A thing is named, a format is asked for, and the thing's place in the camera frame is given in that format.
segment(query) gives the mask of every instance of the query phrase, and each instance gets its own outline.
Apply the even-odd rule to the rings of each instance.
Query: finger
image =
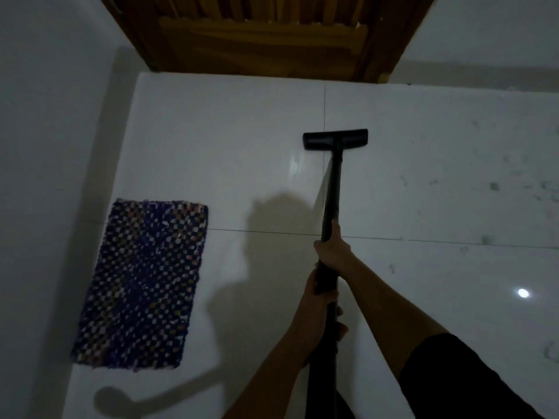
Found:
[[[332,219],[332,237],[342,238],[342,229],[337,219]]]
[[[348,332],[349,328],[345,324],[341,324],[338,322],[338,341],[341,341]]]
[[[330,291],[328,293],[321,294],[320,297],[322,297],[325,304],[328,305],[330,303],[334,303],[338,299],[338,292],[337,291]]]
[[[305,285],[305,294],[314,294],[316,287],[316,269],[312,269]]]

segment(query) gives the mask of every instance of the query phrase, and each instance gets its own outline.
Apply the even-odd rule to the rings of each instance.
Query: blue checkered mat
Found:
[[[117,200],[79,321],[75,363],[168,369],[181,363],[208,208]]]

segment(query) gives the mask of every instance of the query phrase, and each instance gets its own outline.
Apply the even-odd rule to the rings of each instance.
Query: tile grout line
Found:
[[[96,225],[107,225],[108,222],[96,221],[94,219],[81,219],[82,222],[94,223]],[[301,232],[274,232],[274,231],[249,231],[241,229],[222,229],[222,228],[207,228],[208,231],[229,231],[229,232],[254,232],[254,233],[271,233],[280,235],[304,235],[312,237],[320,237],[317,233],[301,233]],[[402,239],[402,238],[385,238],[385,237],[354,237],[351,235],[342,235],[344,238],[355,239],[377,239],[381,241],[401,241],[401,242],[429,242],[432,244],[458,244],[458,245],[477,245],[487,247],[508,247],[508,248],[533,248],[535,250],[559,250],[555,246],[541,246],[541,245],[514,245],[514,244],[483,244],[482,242],[461,242],[461,241],[438,241],[436,239]]]
[[[432,242],[436,244],[482,245],[486,247],[535,248],[537,250],[559,250],[559,247],[544,246],[544,245],[484,244],[482,242],[437,241],[435,239],[406,239],[406,241]]]

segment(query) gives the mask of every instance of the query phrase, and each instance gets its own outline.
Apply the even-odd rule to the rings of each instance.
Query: vacuum cleaner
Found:
[[[332,164],[324,206],[321,241],[328,241],[332,236],[332,220],[338,219],[340,199],[340,177],[342,173],[342,153],[350,148],[367,145],[369,131],[354,129],[351,131],[307,132],[303,134],[306,150],[331,151]],[[316,294],[333,291],[338,288],[337,271],[327,267],[321,261],[316,270]],[[337,304],[328,305],[326,327],[322,340],[311,354],[309,383],[307,387],[306,419],[335,419],[351,415],[346,403],[336,389],[336,354],[338,353]]]

